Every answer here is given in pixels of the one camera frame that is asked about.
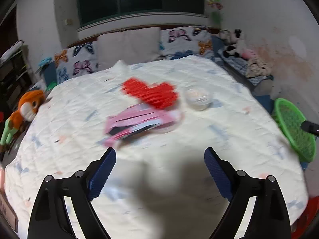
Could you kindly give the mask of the red plastic stool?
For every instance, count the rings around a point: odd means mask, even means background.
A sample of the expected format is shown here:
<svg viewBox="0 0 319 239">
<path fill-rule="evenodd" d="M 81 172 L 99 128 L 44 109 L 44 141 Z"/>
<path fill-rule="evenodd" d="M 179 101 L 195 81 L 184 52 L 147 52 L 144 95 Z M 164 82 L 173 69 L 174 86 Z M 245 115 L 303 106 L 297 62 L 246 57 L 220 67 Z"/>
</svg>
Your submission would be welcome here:
<svg viewBox="0 0 319 239">
<path fill-rule="evenodd" d="M 295 223 L 295 231 L 291 233 L 291 238 L 301 238 L 310 228 L 316 216 L 318 216 L 318 196 L 308 200 L 306 209 Z"/>
</svg>

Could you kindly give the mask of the pink plush toy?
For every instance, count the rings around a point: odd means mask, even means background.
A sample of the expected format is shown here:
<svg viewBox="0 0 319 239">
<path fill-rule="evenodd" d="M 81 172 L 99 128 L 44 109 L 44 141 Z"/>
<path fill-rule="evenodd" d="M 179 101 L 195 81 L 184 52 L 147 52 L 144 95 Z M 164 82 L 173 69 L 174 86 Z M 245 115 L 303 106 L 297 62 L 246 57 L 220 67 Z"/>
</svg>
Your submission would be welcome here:
<svg viewBox="0 0 319 239">
<path fill-rule="evenodd" d="M 249 59 L 258 57 L 258 55 L 254 50 L 244 49 L 241 53 L 241 57 L 248 61 Z"/>
</svg>

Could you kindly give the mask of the right butterfly pillow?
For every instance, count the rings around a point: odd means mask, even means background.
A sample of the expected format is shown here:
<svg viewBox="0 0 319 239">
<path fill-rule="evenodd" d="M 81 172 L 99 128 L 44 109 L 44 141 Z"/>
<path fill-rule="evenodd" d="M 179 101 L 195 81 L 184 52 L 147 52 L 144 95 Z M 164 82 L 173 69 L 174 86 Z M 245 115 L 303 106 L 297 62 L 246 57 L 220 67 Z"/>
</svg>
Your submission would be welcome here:
<svg viewBox="0 0 319 239">
<path fill-rule="evenodd" d="M 190 55 L 211 59 L 214 56 L 211 28 L 208 26 L 182 26 L 162 30 L 159 49 L 162 58 L 168 60 Z"/>
</svg>

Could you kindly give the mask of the red foam fruit net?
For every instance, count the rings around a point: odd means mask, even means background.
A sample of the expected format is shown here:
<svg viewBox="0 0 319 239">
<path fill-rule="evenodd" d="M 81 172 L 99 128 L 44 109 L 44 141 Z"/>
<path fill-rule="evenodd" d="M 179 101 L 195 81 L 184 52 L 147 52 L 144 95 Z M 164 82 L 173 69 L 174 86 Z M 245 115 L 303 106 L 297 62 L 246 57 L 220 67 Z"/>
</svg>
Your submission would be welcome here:
<svg viewBox="0 0 319 239">
<path fill-rule="evenodd" d="M 122 91 L 159 110 L 173 106 L 178 99 L 175 87 L 167 82 L 149 85 L 137 78 L 129 78 L 122 84 Z"/>
</svg>

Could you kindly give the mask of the orange plush toy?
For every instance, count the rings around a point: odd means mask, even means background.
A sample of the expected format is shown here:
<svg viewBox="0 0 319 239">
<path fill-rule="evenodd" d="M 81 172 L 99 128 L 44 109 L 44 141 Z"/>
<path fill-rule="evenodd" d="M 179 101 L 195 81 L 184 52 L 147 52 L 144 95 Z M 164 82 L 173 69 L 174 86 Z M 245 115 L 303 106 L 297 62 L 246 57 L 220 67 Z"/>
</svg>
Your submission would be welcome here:
<svg viewBox="0 0 319 239">
<path fill-rule="evenodd" d="M 1 136 L 1 153 L 5 152 L 14 135 L 17 132 L 22 132 L 24 124 L 35 119 L 44 101 L 45 94 L 42 90 L 28 91 L 22 95 L 16 111 L 4 123 L 4 130 Z"/>
</svg>

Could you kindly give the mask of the clear plastic round lid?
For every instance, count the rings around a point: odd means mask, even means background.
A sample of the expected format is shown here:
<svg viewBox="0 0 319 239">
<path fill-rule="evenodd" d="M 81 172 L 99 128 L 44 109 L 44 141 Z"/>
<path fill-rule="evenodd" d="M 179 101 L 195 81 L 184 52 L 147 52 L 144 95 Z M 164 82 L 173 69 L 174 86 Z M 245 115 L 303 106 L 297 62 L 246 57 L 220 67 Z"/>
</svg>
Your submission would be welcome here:
<svg viewBox="0 0 319 239">
<path fill-rule="evenodd" d="M 168 133 L 176 129 L 183 121 L 184 113 L 181 110 L 169 110 L 168 114 L 173 118 L 173 122 L 166 123 L 153 129 L 153 133 Z"/>
</svg>

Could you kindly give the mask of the colourful paper pinwheel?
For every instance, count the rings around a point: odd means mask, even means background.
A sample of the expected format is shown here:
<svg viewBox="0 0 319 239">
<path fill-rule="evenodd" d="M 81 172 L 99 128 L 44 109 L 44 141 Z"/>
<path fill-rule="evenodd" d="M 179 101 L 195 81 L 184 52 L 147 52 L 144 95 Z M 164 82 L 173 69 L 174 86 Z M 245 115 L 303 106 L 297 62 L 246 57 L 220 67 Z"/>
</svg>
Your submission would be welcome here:
<svg viewBox="0 0 319 239">
<path fill-rule="evenodd" d="M 206 0 L 206 2 L 213 9 L 217 9 L 217 10 L 223 9 L 223 5 L 221 3 L 221 0 Z"/>
</svg>

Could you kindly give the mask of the butterfly pillow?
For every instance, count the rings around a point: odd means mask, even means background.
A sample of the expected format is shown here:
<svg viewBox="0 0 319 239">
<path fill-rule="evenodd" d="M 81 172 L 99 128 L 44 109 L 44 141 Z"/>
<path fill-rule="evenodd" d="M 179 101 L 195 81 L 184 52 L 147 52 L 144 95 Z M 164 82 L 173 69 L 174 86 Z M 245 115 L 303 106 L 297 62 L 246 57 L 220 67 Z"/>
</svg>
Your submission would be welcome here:
<svg viewBox="0 0 319 239">
<path fill-rule="evenodd" d="M 54 55 L 57 84 L 99 70 L 96 42 L 86 42 Z"/>
<path fill-rule="evenodd" d="M 214 56 L 211 28 L 208 26 L 182 26 L 162 30 L 159 49 L 162 58 L 168 60 L 190 55 L 211 59 Z"/>
</svg>

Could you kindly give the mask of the white quilted bed cover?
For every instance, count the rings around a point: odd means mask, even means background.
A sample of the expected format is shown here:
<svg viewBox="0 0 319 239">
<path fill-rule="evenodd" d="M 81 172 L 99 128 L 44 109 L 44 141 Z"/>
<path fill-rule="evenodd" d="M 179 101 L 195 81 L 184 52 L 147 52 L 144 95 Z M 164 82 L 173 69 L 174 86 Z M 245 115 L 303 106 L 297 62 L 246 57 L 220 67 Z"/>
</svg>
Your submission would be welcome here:
<svg viewBox="0 0 319 239">
<path fill-rule="evenodd" d="M 174 85 L 184 118 L 171 132 L 146 132 L 115 145 L 114 169 L 92 202 L 112 238 L 208 238 L 228 205 L 204 163 L 208 147 L 252 177 L 273 175 L 290 221 L 301 216 L 308 202 L 303 170 L 270 114 L 218 65 L 188 56 L 117 63 L 51 91 L 5 169 L 5 192 L 20 238 L 27 237 L 45 176 L 70 177 L 104 154 L 107 118 L 137 103 L 121 89 L 130 77 Z M 191 85 L 211 93 L 213 102 L 206 110 L 194 110 L 185 101 L 185 88 Z"/>
</svg>

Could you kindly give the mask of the black white cow plush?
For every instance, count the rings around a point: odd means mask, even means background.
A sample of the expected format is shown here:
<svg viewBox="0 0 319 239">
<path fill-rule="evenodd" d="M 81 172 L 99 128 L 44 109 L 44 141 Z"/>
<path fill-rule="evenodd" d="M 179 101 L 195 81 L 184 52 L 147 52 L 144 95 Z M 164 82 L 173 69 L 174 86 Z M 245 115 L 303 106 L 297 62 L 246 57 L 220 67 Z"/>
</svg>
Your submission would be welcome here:
<svg viewBox="0 0 319 239">
<path fill-rule="evenodd" d="M 244 32 L 241 29 L 234 29 L 234 31 L 227 29 L 221 30 L 219 32 L 219 38 L 223 40 L 225 45 L 223 51 L 224 57 L 242 57 L 242 53 L 245 49 L 245 40 Z"/>
</svg>

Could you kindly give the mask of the beige plain pillow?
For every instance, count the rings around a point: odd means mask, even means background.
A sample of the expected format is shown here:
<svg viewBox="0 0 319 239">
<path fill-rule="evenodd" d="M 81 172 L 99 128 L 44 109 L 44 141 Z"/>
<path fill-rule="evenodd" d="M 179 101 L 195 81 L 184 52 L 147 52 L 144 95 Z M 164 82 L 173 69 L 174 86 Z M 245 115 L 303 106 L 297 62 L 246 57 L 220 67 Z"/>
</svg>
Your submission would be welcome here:
<svg viewBox="0 0 319 239">
<path fill-rule="evenodd" d="M 160 28 L 106 33 L 96 41 L 99 68 L 113 67 L 118 61 L 126 64 L 152 62 L 160 56 Z"/>
</svg>

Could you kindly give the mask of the dark shelf rack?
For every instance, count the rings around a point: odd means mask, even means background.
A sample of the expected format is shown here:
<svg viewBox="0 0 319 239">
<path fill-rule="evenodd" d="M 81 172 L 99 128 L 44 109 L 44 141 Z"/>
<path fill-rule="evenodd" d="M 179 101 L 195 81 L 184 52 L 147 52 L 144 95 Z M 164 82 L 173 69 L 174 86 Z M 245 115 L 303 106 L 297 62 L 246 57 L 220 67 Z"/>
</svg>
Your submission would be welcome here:
<svg viewBox="0 0 319 239">
<path fill-rule="evenodd" d="M 1 105 L 11 111 L 32 84 L 23 49 L 24 41 L 19 40 L 1 56 Z"/>
</svg>

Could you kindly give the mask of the spotted beige plush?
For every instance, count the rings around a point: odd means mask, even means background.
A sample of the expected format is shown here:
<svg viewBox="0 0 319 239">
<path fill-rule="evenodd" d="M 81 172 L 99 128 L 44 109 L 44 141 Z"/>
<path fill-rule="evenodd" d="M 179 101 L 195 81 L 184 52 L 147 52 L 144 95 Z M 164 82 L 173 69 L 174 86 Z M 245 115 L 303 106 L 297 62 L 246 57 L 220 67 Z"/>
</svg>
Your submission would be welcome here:
<svg viewBox="0 0 319 239">
<path fill-rule="evenodd" d="M 258 76 L 269 76 L 272 72 L 272 67 L 263 61 L 260 57 L 251 58 L 248 60 L 245 76 L 254 78 Z"/>
</svg>

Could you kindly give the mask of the clear plastic jelly cup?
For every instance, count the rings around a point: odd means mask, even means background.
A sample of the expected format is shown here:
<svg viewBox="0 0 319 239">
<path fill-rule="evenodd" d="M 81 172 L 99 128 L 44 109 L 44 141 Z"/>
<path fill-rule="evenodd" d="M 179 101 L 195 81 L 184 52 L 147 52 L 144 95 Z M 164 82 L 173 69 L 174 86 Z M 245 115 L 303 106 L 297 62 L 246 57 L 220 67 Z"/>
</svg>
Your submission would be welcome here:
<svg viewBox="0 0 319 239">
<path fill-rule="evenodd" d="M 187 86 L 184 96 L 187 104 L 197 111 L 206 110 L 213 102 L 211 93 L 206 88 L 197 85 Z"/>
</svg>

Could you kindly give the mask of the left butterfly pillow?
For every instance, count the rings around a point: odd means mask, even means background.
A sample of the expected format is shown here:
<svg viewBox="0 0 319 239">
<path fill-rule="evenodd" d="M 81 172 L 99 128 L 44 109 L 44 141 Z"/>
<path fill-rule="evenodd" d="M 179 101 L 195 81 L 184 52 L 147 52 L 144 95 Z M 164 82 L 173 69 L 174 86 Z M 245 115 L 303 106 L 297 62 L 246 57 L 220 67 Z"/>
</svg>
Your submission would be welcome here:
<svg viewBox="0 0 319 239">
<path fill-rule="evenodd" d="M 57 84 L 99 70 L 96 42 L 86 42 L 54 55 Z"/>
</svg>

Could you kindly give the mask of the green plastic basket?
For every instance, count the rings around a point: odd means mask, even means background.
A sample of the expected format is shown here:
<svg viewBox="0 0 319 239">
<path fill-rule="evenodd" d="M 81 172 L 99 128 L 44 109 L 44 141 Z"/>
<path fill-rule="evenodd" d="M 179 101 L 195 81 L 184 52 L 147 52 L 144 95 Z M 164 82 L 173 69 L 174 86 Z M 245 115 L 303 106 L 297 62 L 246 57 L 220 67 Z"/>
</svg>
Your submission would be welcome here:
<svg viewBox="0 0 319 239">
<path fill-rule="evenodd" d="M 291 101 L 278 98 L 274 102 L 272 117 L 289 140 L 300 162 L 312 162 L 316 156 L 316 140 L 313 134 L 301 128 L 306 121 L 304 114 Z"/>
</svg>

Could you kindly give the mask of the pink snack wrapper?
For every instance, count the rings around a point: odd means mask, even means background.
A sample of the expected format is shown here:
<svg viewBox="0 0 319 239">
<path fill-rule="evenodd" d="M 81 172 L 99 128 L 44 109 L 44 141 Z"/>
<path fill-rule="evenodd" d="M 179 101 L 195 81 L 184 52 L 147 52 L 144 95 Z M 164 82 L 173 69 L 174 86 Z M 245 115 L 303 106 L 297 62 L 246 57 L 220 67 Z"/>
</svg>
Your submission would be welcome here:
<svg viewBox="0 0 319 239">
<path fill-rule="evenodd" d="M 168 111 L 158 110 L 147 104 L 137 104 L 128 107 L 116 116 L 108 117 L 105 133 L 109 137 L 104 140 L 104 145 L 112 147 L 119 140 L 173 122 L 173 118 L 168 114 Z"/>
</svg>

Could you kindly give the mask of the blue patterned bench cushion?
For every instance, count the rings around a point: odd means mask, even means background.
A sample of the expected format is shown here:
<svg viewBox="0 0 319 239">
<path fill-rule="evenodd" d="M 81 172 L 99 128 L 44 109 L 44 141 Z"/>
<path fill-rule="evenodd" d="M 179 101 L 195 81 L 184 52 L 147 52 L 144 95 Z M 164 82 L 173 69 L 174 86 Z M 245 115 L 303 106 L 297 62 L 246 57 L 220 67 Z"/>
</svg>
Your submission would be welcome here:
<svg viewBox="0 0 319 239">
<path fill-rule="evenodd" d="M 234 56 L 230 57 L 224 57 L 223 55 L 223 49 L 219 49 L 217 51 L 217 55 L 224 61 L 224 64 L 229 66 L 231 69 L 233 69 L 237 74 L 239 74 L 242 78 L 244 78 L 246 81 L 251 83 L 253 87 L 256 87 L 260 82 L 264 80 L 273 80 L 274 76 L 273 75 L 268 75 L 268 76 L 257 76 L 257 77 L 246 77 L 246 71 L 248 68 L 248 62 L 245 61 L 242 58 L 236 58 Z"/>
</svg>

